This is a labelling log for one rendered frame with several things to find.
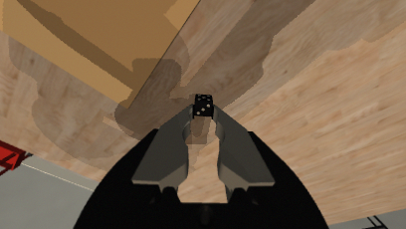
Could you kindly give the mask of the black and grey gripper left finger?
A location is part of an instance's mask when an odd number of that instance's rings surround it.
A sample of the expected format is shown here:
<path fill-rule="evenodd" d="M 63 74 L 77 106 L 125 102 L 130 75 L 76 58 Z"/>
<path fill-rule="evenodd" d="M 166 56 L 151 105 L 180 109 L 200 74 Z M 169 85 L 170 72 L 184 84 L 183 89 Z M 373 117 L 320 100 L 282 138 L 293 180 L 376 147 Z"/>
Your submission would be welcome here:
<path fill-rule="evenodd" d="M 154 128 L 105 175 L 73 229 L 108 229 L 131 211 L 160 202 L 164 187 L 187 178 L 190 122 L 194 105 Z"/>

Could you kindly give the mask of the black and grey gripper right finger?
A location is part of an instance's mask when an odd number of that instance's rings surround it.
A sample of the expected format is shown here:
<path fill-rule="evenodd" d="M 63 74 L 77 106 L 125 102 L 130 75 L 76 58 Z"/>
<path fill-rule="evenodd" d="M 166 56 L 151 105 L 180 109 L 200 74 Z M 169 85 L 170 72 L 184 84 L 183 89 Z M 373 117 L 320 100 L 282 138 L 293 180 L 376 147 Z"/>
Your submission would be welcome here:
<path fill-rule="evenodd" d="M 298 229 L 329 229 L 300 179 L 256 134 L 215 105 L 211 119 L 219 138 L 218 177 L 228 203 L 234 188 L 243 188 L 248 203 L 278 213 Z"/>

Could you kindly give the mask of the black die with white pips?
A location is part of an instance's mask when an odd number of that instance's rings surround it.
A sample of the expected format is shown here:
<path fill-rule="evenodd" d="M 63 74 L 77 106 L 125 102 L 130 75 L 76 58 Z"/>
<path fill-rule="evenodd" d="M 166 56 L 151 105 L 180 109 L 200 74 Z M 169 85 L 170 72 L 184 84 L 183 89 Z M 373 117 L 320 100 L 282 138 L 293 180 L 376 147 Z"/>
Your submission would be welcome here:
<path fill-rule="evenodd" d="M 194 115 L 211 116 L 213 99 L 211 95 L 195 95 Z"/>

